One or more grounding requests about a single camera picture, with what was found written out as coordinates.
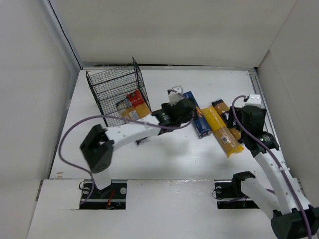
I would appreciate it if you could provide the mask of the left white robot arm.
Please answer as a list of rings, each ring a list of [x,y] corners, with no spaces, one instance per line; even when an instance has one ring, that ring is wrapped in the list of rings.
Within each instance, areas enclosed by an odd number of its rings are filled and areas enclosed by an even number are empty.
[[[95,187],[100,192],[111,189],[108,168],[113,152],[139,139],[180,129],[182,124],[196,118],[194,101],[182,98],[177,103],[162,104],[161,109],[140,120],[127,120],[127,124],[116,127],[93,126],[81,143],[80,150],[92,173]]]

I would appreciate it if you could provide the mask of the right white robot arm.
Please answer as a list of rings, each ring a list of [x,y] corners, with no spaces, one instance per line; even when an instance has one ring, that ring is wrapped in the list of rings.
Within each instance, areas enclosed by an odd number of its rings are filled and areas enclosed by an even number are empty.
[[[242,141],[263,169],[272,189],[264,188],[250,171],[233,175],[232,190],[238,197],[247,196],[265,213],[278,239],[312,238],[319,229],[319,209],[303,195],[293,178],[274,136],[263,130],[266,110],[259,105],[230,107],[228,125],[236,122]]]

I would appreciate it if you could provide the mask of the blue Barilla spaghetti box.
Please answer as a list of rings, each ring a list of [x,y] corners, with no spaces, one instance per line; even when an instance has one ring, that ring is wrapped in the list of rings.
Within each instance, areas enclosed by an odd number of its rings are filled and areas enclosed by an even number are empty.
[[[212,130],[206,120],[206,118],[203,115],[203,112],[201,108],[199,107],[193,93],[191,91],[183,93],[183,95],[194,102],[195,107],[196,107],[196,113],[197,113],[197,119],[193,121],[192,125],[194,126],[197,135],[200,139],[209,136],[212,133]]]

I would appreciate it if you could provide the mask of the yellow spaghetti bag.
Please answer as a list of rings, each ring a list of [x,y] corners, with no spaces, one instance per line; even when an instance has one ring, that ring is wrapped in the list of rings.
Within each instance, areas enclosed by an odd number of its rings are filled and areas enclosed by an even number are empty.
[[[202,113],[227,157],[244,150],[213,106],[202,109]]]

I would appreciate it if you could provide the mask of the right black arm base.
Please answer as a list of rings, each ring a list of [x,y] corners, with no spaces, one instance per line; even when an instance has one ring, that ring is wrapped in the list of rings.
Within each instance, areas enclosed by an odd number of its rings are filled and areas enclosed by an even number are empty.
[[[212,196],[216,200],[217,208],[227,209],[258,209],[257,204],[241,191],[241,182],[256,178],[249,171],[236,173],[232,179],[215,180]]]

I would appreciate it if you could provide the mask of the dark label spaghetti bag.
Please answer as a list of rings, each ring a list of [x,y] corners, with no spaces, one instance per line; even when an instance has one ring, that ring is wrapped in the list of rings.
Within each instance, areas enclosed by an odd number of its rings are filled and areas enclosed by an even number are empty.
[[[220,117],[223,119],[226,126],[228,126],[228,120],[229,120],[229,113],[230,108],[226,105],[226,103],[222,99],[218,99],[216,101],[213,101],[212,106],[215,108],[217,113],[220,115]],[[236,129],[236,122],[234,122],[233,126],[229,128],[230,132],[233,134],[233,136],[236,138],[236,140],[242,144],[242,138],[241,138],[241,132]]]

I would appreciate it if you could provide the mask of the red spaghetti bag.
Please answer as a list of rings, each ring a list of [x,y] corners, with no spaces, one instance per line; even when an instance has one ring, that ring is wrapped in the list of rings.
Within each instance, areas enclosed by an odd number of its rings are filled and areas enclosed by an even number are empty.
[[[144,118],[151,114],[151,110],[146,104],[140,90],[135,90],[132,93],[127,94],[127,98],[131,102],[139,118]]]

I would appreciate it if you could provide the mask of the blue patterned spaghetti bag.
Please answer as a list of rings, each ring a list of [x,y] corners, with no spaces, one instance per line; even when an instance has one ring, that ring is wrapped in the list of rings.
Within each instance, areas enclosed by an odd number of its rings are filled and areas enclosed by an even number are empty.
[[[134,107],[132,106],[129,99],[126,97],[123,100],[120,100],[116,103],[117,110],[120,113],[120,116],[122,116],[126,120],[140,120],[137,112],[135,111]]]

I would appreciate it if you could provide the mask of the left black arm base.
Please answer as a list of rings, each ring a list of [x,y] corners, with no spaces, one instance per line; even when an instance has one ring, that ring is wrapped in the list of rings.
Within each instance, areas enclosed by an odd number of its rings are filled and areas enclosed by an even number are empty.
[[[83,180],[78,186],[81,191],[80,210],[125,210],[127,180],[113,180],[109,189],[98,190],[92,182]]]

